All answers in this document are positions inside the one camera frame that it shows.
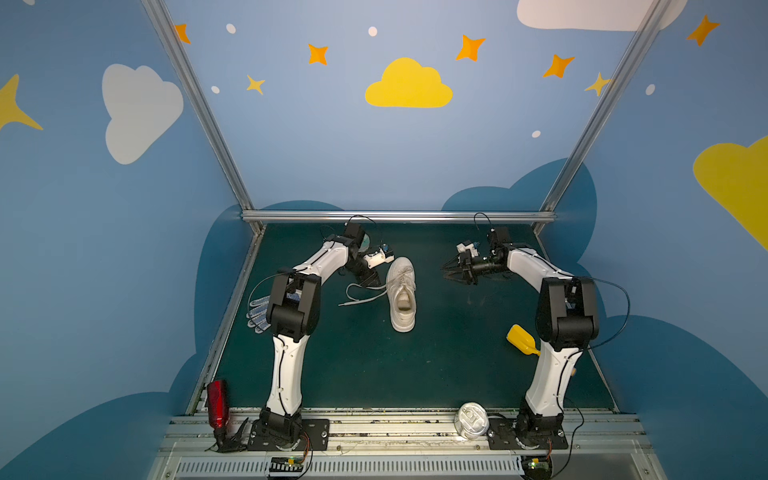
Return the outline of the white sneaker shoe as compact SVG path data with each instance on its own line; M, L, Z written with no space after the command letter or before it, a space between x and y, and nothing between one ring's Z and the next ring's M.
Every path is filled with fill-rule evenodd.
M415 326L416 304L415 271L406 257L397 258L386 277L386 294L392 327L400 333L410 332Z

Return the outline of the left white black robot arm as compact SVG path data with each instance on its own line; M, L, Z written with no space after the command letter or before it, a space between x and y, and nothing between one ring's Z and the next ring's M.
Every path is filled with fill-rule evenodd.
M324 240L307 260L271 277L266 300L261 299L249 314L252 328L264 320L272 335L274 362L268 399L254 425L254 434L279 450L307 444L302 424L302 371L306 348L317 328L324 283L340 269L354 275L364 287L378 287L376 268L395 259L393 249L382 243L372 247L364 227L349 221L340 235Z

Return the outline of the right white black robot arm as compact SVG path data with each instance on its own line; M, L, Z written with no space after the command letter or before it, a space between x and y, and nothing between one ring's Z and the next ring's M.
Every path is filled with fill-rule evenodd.
M538 292L535 327L541 348L514 435L525 449L565 448L562 424L567 386L576 362L599 335L595 280L571 274L537 250L512 242L505 227L492 228L487 239L490 253L486 256L479 253L477 242L458 244L457 256L442 267L444 277L476 285L482 276L509 272Z

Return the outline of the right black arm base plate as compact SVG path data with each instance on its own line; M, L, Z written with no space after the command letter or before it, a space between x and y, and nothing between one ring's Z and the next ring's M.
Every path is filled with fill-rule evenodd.
M519 415L516 419L500 413L489 415L487 432L491 450L566 450L568 440L562 428L563 415L555 417Z

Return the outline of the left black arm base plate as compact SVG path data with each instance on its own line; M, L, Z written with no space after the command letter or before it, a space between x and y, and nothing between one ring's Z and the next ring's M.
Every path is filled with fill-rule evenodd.
M266 424L254 422L246 443L248 451L326 451L330 437L328 419L307 419L300 426L293 425L288 435L270 431Z

